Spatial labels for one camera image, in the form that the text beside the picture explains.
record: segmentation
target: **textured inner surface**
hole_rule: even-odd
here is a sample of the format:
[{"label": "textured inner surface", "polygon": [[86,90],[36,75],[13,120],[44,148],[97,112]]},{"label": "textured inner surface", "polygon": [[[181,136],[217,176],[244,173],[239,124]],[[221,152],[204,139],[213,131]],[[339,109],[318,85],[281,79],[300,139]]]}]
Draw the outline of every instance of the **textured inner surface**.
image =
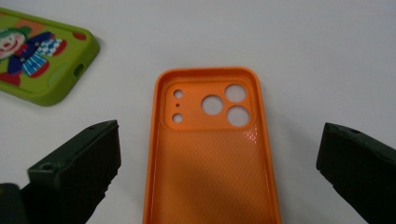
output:
[{"label": "textured inner surface", "polygon": [[262,130],[161,127],[151,223],[272,223]]}]

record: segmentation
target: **cartoon clown print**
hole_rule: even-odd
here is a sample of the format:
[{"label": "cartoon clown print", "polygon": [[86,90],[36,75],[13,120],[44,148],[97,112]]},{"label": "cartoon clown print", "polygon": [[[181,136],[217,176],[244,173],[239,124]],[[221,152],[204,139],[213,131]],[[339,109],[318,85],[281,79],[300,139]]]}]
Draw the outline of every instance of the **cartoon clown print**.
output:
[{"label": "cartoon clown print", "polygon": [[29,38],[30,32],[27,26],[0,30],[0,63],[8,59],[7,71],[0,73],[0,80],[19,86],[21,74],[39,77],[50,66],[44,56],[56,56],[66,47],[65,40],[55,39],[50,32]]}]

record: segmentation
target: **white surface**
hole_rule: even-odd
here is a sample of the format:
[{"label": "white surface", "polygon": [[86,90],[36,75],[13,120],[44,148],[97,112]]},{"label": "white surface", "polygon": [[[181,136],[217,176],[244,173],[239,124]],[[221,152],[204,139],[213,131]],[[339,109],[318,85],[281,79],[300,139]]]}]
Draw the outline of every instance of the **white surface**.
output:
[{"label": "white surface", "polygon": [[21,1],[1,6],[74,24],[101,52],[51,107],[0,93],[0,182],[82,129],[120,125],[122,166],[89,223],[141,223],[154,83],[175,67],[243,65],[262,82],[283,223],[365,223],[315,163],[326,121],[396,147],[392,0]]}]

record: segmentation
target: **silicone phone case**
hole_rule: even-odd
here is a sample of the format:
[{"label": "silicone phone case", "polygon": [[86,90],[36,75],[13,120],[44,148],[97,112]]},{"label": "silicone phone case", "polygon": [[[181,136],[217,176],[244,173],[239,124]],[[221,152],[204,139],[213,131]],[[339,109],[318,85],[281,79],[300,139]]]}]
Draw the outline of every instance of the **silicone phone case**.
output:
[{"label": "silicone phone case", "polygon": [[[245,98],[227,94],[233,86]],[[205,111],[208,97],[222,102],[219,113]],[[243,124],[230,120],[238,108],[248,114]],[[260,82],[252,71],[165,72],[152,113],[144,224],[281,222]]]},{"label": "silicone phone case", "polygon": [[99,52],[81,28],[0,8],[0,90],[54,105],[73,88]]}]

